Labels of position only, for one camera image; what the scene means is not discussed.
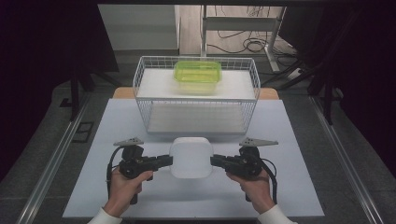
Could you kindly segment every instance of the metal rail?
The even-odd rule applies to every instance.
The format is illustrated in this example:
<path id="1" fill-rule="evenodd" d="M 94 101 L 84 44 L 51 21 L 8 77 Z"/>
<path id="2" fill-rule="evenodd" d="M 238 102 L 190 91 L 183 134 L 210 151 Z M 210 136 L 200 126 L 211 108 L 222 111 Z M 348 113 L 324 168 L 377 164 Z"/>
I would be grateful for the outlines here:
<path id="1" fill-rule="evenodd" d="M 32 223 L 35 219 L 35 215 L 40 208 L 48 189 L 50 188 L 50 184 L 52 183 L 53 178 L 56 175 L 56 172 L 61 165 L 61 162 L 64 158 L 64 154 L 67 151 L 67 148 L 72 141 L 72 137 L 78 128 L 78 125 L 82 119 L 82 116 L 85 113 L 87 108 L 87 104 L 91 97 L 90 93 L 85 93 L 82 97 L 81 101 L 81 108 L 76 115 L 74 121 L 70 121 L 66 131 L 64 132 L 64 136 L 62 137 L 61 141 L 59 142 L 58 146 L 56 147 L 55 151 L 52 153 L 49 162 L 44 169 L 43 174 L 38 179 L 35 188 L 30 195 L 27 203 L 25 204 L 24 208 L 21 211 L 20 217 L 18 218 L 16 223 Z"/>
<path id="2" fill-rule="evenodd" d="M 346 177 L 349 180 L 350 185 L 352 186 L 353 190 L 355 191 L 356 195 L 358 196 L 359 202 L 361 203 L 361 207 L 364 210 L 367 218 L 369 219 L 370 223 L 379 224 L 384 223 L 382 217 L 380 216 L 378 209 L 375 205 L 373 198 L 370 195 L 369 190 L 364 186 L 361 178 L 359 177 L 358 173 L 356 172 L 355 167 L 352 164 L 352 161 L 347 155 L 346 150 L 344 149 L 343 144 L 341 143 L 340 139 L 336 131 L 334 130 L 332 125 L 329 125 L 326 121 L 325 117 L 322 114 L 322 106 L 319 102 L 318 97 L 309 97 L 311 103 L 313 104 L 318 118 L 320 120 L 321 125 L 329 137 L 329 140 L 332 144 L 332 148 L 335 151 L 335 154 L 340 161 L 344 172 L 346 173 Z"/>

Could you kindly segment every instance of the white sleeve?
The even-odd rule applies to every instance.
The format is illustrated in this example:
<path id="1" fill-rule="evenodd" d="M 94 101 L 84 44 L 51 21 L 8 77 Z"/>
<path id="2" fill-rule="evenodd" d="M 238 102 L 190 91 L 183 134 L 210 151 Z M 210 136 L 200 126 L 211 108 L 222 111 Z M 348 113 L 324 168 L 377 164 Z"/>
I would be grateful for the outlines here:
<path id="1" fill-rule="evenodd" d="M 122 218 L 113 217 L 100 208 L 98 214 L 88 224 L 120 224 Z"/>
<path id="2" fill-rule="evenodd" d="M 280 210 L 279 206 L 275 205 L 270 210 L 259 215 L 258 220 L 261 224 L 297 224 L 290 221 Z"/>

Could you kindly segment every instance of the container lid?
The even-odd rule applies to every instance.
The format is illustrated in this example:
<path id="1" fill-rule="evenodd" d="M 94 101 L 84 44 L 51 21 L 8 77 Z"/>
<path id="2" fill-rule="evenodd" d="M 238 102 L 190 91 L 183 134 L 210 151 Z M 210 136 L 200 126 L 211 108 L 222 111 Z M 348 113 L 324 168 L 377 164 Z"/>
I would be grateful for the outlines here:
<path id="1" fill-rule="evenodd" d="M 217 83 L 221 80 L 221 64 L 207 61 L 179 61 L 174 78 L 178 82 Z"/>

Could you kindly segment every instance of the wall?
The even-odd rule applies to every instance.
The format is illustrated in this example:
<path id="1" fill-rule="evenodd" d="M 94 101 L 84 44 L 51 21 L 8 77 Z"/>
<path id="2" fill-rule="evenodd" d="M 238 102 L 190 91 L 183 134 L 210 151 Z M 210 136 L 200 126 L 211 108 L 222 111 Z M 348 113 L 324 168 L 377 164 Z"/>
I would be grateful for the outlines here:
<path id="1" fill-rule="evenodd" d="M 178 49 L 179 6 L 99 5 L 114 50 Z"/>

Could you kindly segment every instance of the metal bar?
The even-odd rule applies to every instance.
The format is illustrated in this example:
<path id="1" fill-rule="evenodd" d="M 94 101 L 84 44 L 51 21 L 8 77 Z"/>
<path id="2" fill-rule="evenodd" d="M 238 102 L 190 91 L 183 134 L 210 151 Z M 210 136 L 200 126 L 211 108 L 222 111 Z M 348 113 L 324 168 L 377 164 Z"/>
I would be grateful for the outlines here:
<path id="1" fill-rule="evenodd" d="M 344 146 L 341 143 L 340 139 L 338 138 L 336 131 L 334 130 L 333 126 L 327 123 L 326 118 L 322 115 L 321 113 L 322 108 L 320 102 L 318 101 L 318 97 L 310 96 L 309 99 L 317 112 L 320 123 L 323 126 L 325 133 L 329 137 L 329 140 L 332 144 L 332 148 L 334 149 L 338 157 L 338 160 L 340 161 L 344 169 L 344 172 L 346 173 L 346 177 L 348 178 L 349 183 L 351 184 L 353 190 L 355 191 L 361 203 L 361 207 L 363 208 L 363 211 L 366 214 L 367 218 L 369 219 L 370 223 L 374 223 L 374 224 L 384 223 L 375 205 L 375 202 L 370 195 L 370 192 L 361 181 L 361 178 L 356 172 L 356 169 L 353 166 L 352 161 L 348 157 L 347 152 L 344 149 Z"/>
<path id="2" fill-rule="evenodd" d="M 201 42 L 201 57 L 206 57 L 206 26 L 207 26 L 207 16 L 206 16 L 206 6 L 204 7 L 204 15 L 202 17 L 202 42 Z"/>
<path id="3" fill-rule="evenodd" d="M 16 223 L 24 224 L 32 223 L 34 221 L 35 215 L 37 214 L 38 209 L 40 208 L 44 197 L 46 196 L 47 191 L 50 188 L 50 184 L 52 183 L 52 180 L 55 177 L 59 166 L 61 165 L 64 154 L 70 145 L 73 134 L 76 132 L 78 124 L 80 123 L 81 118 L 85 113 L 90 96 L 90 93 L 85 93 L 83 95 L 81 101 L 81 109 L 76 115 L 76 119 L 74 121 L 70 121 L 66 131 L 64 132 L 64 136 L 62 137 L 55 151 L 52 153 L 43 174 L 38 179 L 38 182 L 35 185 L 35 188 L 30 195 L 30 198 L 22 209 L 20 217 L 18 218 Z"/>
<path id="4" fill-rule="evenodd" d="M 268 61 L 271 65 L 273 72 L 280 71 L 279 66 L 277 66 L 276 58 L 274 57 L 274 54 L 273 54 L 273 49 L 274 49 L 274 44 L 276 41 L 277 33 L 279 31 L 280 23 L 282 22 L 282 19 L 283 19 L 283 14 L 285 14 L 285 7 L 282 7 L 280 9 L 279 13 L 277 14 L 275 24 L 272 29 L 270 40 L 268 41 L 268 44 L 265 45 L 265 48 L 264 48 L 265 54 L 268 57 Z"/>
<path id="5" fill-rule="evenodd" d="M 273 32 L 275 24 L 275 18 L 207 17 L 206 30 Z"/>

